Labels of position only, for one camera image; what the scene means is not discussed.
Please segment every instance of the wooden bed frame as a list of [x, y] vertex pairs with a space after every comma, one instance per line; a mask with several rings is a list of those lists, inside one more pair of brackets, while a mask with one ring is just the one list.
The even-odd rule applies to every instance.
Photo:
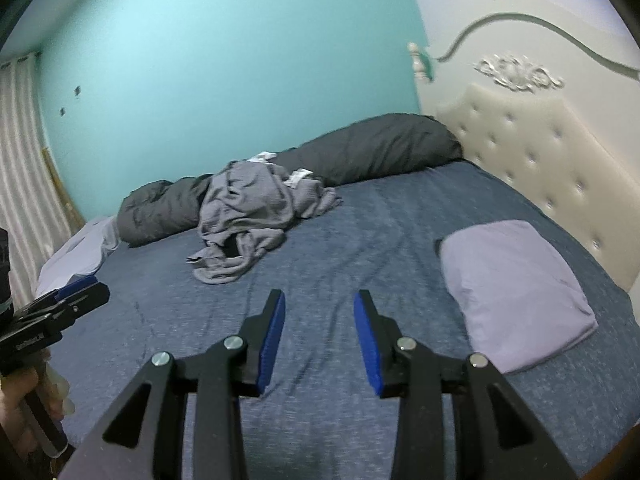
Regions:
[[[546, 0], [477, 0], [410, 43], [421, 112], [529, 198], [627, 291], [640, 319], [640, 50]], [[587, 476], [626, 476], [640, 427]]]

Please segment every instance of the teal wall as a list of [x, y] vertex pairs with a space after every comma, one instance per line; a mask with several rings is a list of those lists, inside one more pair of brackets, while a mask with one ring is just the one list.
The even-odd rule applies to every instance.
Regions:
[[113, 214], [147, 182], [417, 112], [409, 41], [415, 0], [84, 0], [42, 49], [47, 142], [84, 216]]

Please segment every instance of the bed post finial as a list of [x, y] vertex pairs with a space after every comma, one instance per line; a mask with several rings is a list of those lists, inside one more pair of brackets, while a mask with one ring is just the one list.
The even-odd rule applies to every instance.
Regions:
[[427, 75], [426, 75], [427, 69], [424, 66], [424, 63], [422, 62], [422, 59], [420, 58], [420, 47], [417, 46], [415, 43], [409, 43], [407, 45], [407, 49], [409, 50], [409, 54], [411, 55], [411, 58], [414, 60], [413, 67], [414, 67], [415, 78], [427, 79]]

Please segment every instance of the triangular cutout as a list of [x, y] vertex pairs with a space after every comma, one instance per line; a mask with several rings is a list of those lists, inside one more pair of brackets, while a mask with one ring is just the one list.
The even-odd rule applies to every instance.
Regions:
[[488, 388], [489, 399], [494, 408], [498, 443], [502, 449], [513, 449], [533, 442], [533, 434], [516, 410], [493, 384]]
[[102, 438], [105, 442], [129, 449], [134, 449], [138, 445], [150, 393], [151, 384], [140, 384], [104, 432]]

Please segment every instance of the cream upholstered panel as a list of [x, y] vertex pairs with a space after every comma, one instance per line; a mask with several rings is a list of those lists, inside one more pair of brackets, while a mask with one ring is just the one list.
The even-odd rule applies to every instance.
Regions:
[[640, 271], [640, 186], [562, 98], [471, 84], [436, 118], [465, 158], [498, 176], [572, 234], [629, 291]]

